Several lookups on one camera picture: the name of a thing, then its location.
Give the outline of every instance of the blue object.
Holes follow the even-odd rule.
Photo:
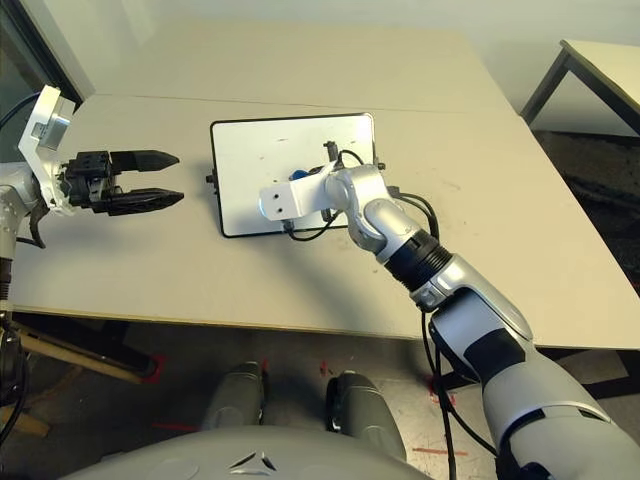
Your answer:
[[[305,170],[296,170],[291,175],[289,175],[289,180],[298,180],[300,178],[307,177],[308,175],[309,175],[309,172]]]

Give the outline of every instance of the table leg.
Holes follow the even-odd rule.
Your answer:
[[[569,54],[566,50],[562,49],[549,68],[549,71],[538,85],[538,88],[536,88],[533,95],[531,95],[531,98],[529,98],[529,101],[520,112],[520,116],[524,119],[527,125],[531,125],[531,122],[533,122],[544,104],[549,100],[551,94],[567,74],[568,69],[566,61],[568,58]]]
[[[606,103],[611,110],[616,112],[627,125],[640,135],[640,111],[638,111],[637,107],[634,108],[625,102],[609,85],[575,58],[571,56],[567,58],[565,65],[571,73],[578,77],[600,100]]]

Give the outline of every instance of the black cable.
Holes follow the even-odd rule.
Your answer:
[[[38,242],[36,242],[35,240],[31,240],[30,238],[18,237],[16,238],[16,242],[26,243],[27,245],[33,245],[34,247],[42,248],[40,245],[38,245]]]
[[[364,162],[356,152],[354,152],[353,150],[347,150],[346,148],[343,150],[340,150],[340,152],[338,153],[338,163],[344,165],[344,162],[342,161],[343,153],[346,153],[347,155],[351,155],[353,158],[355,158],[358,161],[360,165],[364,165]]]
[[[447,412],[447,404],[444,397],[446,393],[442,389],[440,383],[440,352],[436,347],[436,363],[434,365],[433,358],[431,357],[431,349],[429,348],[429,341],[427,339],[427,314],[422,311],[422,342],[424,343],[424,351],[427,354],[427,360],[433,373],[433,388],[438,394],[438,403],[440,403],[440,411],[442,413],[442,423],[444,424],[444,438],[447,442],[447,460],[449,463],[449,480],[455,480],[456,475],[456,457],[453,450],[453,435],[451,434],[451,424],[449,423],[449,413]]]
[[[338,215],[340,215],[340,213],[342,212],[336,212],[334,215],[332,215],[329,221],[325,223],[324,227],[322,227],[320,231],[314,233],[309,237],[296,237],[293,231],[291,230],[288,231],[287,233],[289,234],[289,237],[291,237],[291,239],[295,240],[296,242],[309,242],[311,240],[315,240],[316,238],[318,238],[320,235],[322,235],[324,232],[326,232],[329,229],[331,224],[335,221],[336,218],[338,218]]]
[[[427,217],[427,222],[429,223],[429,233],[436,240],[440,240],[440,228],[438,227],[438,219],[436,217],[434,217],[429,212],[429,210],[427,210],[425,207],[420,205],[418,202],[414,202],[413,200],[411,200],[410,198],[407,198],[405,196],[401,195],[401,196],[395,197],[395,198],[396,198],[396,200],[400,200],[401,202],[405,202],[405,203],[408,203],[409,205],[413,205],[418,210],[420,210],[422,213],[424,213],[424,215]]]
[[[425,350],[427,351],[427,360],[429,362],[429,367],[431,368],[432,372],[436,372],[437,369],[436,369],[436,366],[433,363],[433,359],[431,358],[431,351],[429,349],[429,343],[428,343],[428,340],[427,340],[426,314],[425,314],[425,312],[422,312],[422,325],[423,325],[422,340],[425,343]],[[436,385],[436,381],[435,380],[436,380],[436,378],[439,380],[439,378],[442,377],[442,372],[438,372],[437,376],[438,376],[438,378],[436,377],[436,374],[434,373],[434,389],[436,389],[436,393],[438,393],[437,392],[437,388],[438,387]],[[469,424],[467,424],[467,422],[464,421],[464,419],[460,416],[458,411],[455,409],[455,407],[451,403],[451,400],[449,399],[449,395],[445,395],[444,399],[445,399],[445,402],[446,402],[445,406],[446,406],[447,411],[453,416],[453,418],[456,419],[456,421],[458,422],[460,427],[462,427],[462,429],[465,432],[467,432],[467,434],[471,438],[473,438],[476,442],[478,442],[478,444],[480,444],[480,446],[483,447],[485,450],[487,450],[491,455],[493,455],[494,457],[498,456],[498,452],[493,447],[493,445],[491,445],[484,438],[482,438],[478,433],[475,432],[475,430],[473,430],[469,426]]]
[[[11,120],[11,118],[13,118],[13,116],[18,113],[20,111],[20,109],[22,107],[24,107],[25,105],[27,105],[30,102],[33,102],[34,100],[36,100],[38,97],[40,96],[40,92],[36,92],[36,93],[32,93],[31,95],[29,95],[28,97],[23,98],[22,100],[20,100],[18,103],[16,103],[13,108],[11,108],[11,110],[9,110],[7,113],[4,114],[4,116],[2,117],[2,119],[0,119],[0,130],[2,130],[2,127],[5,126],[5,124]]]
[[[449,423],[449,412],[447,411],[447,402],[449,395],[442,388],[442,365],[440,364],[440,350],[436,346],[436,372],[439,386],[438,398],[440,399],[440,410],[442,412],[442,423],[444,423],[444,438],[447,442],[447,459],[449,461],[449,480],[456,478],[456,453],[453,449],[453,435],[451,434],[451,424]]]
[[[2,428],[2,431],[0,431],[0,447],[2,447],[2,444],[9,436],[11,429],[15,426],[16,422],[18,421],[18,417],[20,416],[20,413],[22,413],[22,410],[24,409],[24,404],[27,401],[28,385],[29,385],[29,365],[27,364],[27,355],[23,351],[22,352],[22,385],[20,388],[20,396],[18,397],[18,401],[16,402],[15,407],[13,407],[13,412],[11,412],[11,416],[9,417],[9,419],[7,420],[7,423],[5,423],[4,427]]]
[[[403,200],[407,203],[410,203],[408,202],[409,199],[414,199],[421,202],[430,214],[430,216],[427,216],[427,218],[429,218],[429,230],[431,231],[430,232],[431,236],[434,237],[436,240],[440,239],[440,226],[438,225],[438,216],[436,215],[436,211],[433,209],[433,207],[429,202],[427,202],[420,195],[415,195],[413,193],[404,193],[404,192],[400,192],[400,196],[398,197],[398,199]]]
[[[489,452],[491,455],[493,455],[494,457],[498,456],[498,452],[496,451],[496,449],[493,447],[493,445],[491,445],[489,442],[487,442],[484,438],[482,438],[479,434],[477,434],[463,419],[462,417],[460,417],[460,414],[458,413],[458,411],[455,409],[455,407],[451,404],[451,400],[449,400],[449,397],[447,396],[447,411],[451,414],[451,416],[453,418],[456,419],[456,421],[458,422],[458,425],[460,425],[462,427],[462,429],[467,432],[467,434],[473,438],[476,442],[478,442],[478,444],[483,447],[487,452]]]

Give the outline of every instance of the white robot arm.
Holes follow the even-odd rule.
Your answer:
[[[353,241],[375,254],[420,309],[434,312],[434,343],[459,374],[482,384],[499,478],[638,478],[638,445],[536,351],[509,300],[404,213],[376,166],[331,161],[316,174],[263,189],[260,206],[274,221],[345,212]]]

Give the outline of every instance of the whiteboard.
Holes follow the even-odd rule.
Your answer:
[[[222,234],[238,237],[282,232],[282,222],[267,220],[260,213],[260,190],[289,181],[296,170],[308,171],[328,163],[323,146],[327,141],[335,142],[339,150],[352,150],[364,163],[374,163],[373,117],[368,113],[212,123]],[[346,167],[358,165],[350,155],[344,155],[343,162]],[[346,224],[340,215],[332,227]],[[294,220],[296,231],[324,225],[320,212]]]

